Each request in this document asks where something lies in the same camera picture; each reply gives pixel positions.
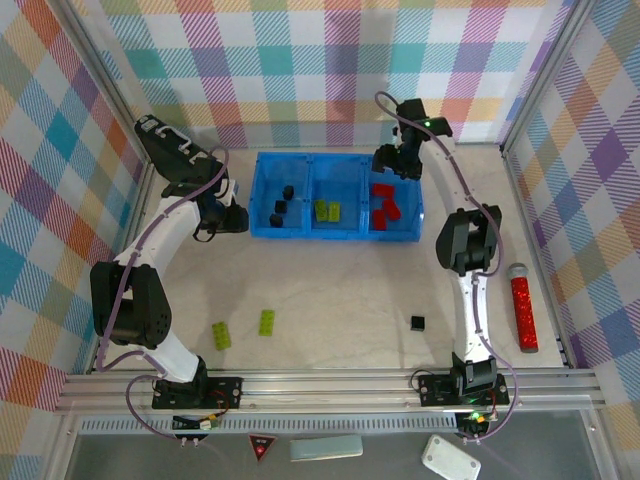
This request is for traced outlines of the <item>aluminium mounting rail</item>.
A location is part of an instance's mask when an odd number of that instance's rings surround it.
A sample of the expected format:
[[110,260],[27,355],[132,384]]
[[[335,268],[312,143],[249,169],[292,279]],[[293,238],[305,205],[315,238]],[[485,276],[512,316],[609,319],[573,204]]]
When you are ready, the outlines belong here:
[[[67,378],[55,413],[121,414],[128,411],[125,388],[142,370],[114,370]],[[408,369],[308,369],[212,371],[243,379],[238,414],[391,413],[420,410]],[[595,373],[585,369],[525,368],[517,373],[515,410],[602,408]]]

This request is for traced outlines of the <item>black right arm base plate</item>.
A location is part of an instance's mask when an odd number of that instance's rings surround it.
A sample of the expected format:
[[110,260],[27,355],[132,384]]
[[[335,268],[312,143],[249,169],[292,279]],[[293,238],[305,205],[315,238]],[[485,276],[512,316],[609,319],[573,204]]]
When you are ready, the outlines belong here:
[[497,375],[496,386],[491,390],[459,395],[455,382],[449,375],[427,374],[418,377],[418,394],[422,407],[431,406],[507,406],[510,397],[505,377]]

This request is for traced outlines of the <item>white plastic card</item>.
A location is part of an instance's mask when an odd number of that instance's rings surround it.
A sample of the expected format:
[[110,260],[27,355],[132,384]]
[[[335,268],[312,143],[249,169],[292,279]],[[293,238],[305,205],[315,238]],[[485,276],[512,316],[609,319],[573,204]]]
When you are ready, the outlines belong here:
[[292,462],[332,460],[363,455],[363,442],[359,435],[343,435],[315,439],[292,440]]

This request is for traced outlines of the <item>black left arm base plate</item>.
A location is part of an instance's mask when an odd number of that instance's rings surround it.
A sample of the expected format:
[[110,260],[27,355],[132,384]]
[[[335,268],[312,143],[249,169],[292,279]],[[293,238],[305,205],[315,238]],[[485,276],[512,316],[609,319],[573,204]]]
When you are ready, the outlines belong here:
[[242,395],[241,377],[207,377],[189,383],[158,380],[153,384],[155,410],[238,409]]

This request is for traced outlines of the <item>aluminium frame post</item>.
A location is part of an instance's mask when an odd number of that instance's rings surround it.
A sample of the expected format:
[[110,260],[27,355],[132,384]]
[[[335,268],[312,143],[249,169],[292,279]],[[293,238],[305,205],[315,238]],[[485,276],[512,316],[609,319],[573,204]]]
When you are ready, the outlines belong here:
[[106,96],[136,154],[150,163],[134,123],[150,104],[107,19],[100,0],[48,0],[85,67]]
[[598,0],[546,0],[531,41],[525,49],[523,65],[514,76],[496,144],[508,152],[524,131],[541,96],[555,79],[570,47]]

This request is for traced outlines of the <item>red triangle sticker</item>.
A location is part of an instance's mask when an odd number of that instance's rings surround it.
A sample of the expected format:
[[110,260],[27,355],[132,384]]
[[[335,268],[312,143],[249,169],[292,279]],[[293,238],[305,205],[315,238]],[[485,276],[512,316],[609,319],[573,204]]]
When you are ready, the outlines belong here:
[[275,444],[277,438],[264,434],[249,434],[249,443],[257,462],[261,462],[270,448]]

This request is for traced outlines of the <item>aluminium side rail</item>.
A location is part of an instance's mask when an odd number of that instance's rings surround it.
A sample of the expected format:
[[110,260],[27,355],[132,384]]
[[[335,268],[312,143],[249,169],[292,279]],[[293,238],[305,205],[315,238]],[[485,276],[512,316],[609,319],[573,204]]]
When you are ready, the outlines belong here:
[[512,193],[516,199],[518,214],[524,230],[527,248],[531,256],[531,267],[534,272],[535,300],[542,303],[544,316],[553,331],[554,345],[560,355],[564,368],[574,369],[576,358],[569,342],[567,330],[560,316],[559,304],[554,296],[552,284],[543,261],[541,248],[537,241],[533,221],[527,208],[524,194],[519,186],[516,171],[512,165],[508,151],[501,153],[501,159],[507,174]]
[[[146,215],[149,195],[155,179],[155,168],[147,163],[142,168],[140,182],[135,190],[135,197],[132,205],[126,211],[127,223],[124,232],[116,237],[116,247],[125,247],[140,231],[144,216]],[[87,298],[81,297],[83,307],[77,310],[72,304],[70,319],[72,327],[79,327],[80,344],[74,357],[69,372],[65,376],[62,388],[66,386],[74,377],[89,375],[93,372],[95,357],[99,351],[101,337],[95,333],[94,320],[91,304],[91,291],[89,276],[82,278],[81,287],[86,287]]]

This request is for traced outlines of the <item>red glitter tube grey cap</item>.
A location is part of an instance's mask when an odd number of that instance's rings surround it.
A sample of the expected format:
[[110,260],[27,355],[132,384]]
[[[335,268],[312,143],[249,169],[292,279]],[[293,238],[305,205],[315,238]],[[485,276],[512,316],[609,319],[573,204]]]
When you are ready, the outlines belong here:
[[523,263],[508,267],[507,276],[511,285],[518,343],[523,353],[539,351],[533,306],[528,282],[528,269]]

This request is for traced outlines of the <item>black carrying case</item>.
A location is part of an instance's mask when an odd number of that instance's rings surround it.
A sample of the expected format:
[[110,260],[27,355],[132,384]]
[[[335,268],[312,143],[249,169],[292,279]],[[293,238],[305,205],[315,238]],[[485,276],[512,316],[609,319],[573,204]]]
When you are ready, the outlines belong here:
[[212,153],[154,115],[140,117],[134,130],[158,174],[169,182],[164,196],[188,197],[223,168]]

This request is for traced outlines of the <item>white rounded plate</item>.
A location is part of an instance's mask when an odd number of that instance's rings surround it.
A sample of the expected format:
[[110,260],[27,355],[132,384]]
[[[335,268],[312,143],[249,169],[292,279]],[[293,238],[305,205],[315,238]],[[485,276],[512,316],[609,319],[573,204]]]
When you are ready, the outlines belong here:
[[430,436],[422,464],[444,480],[477,480],[481,462],[437,434]]

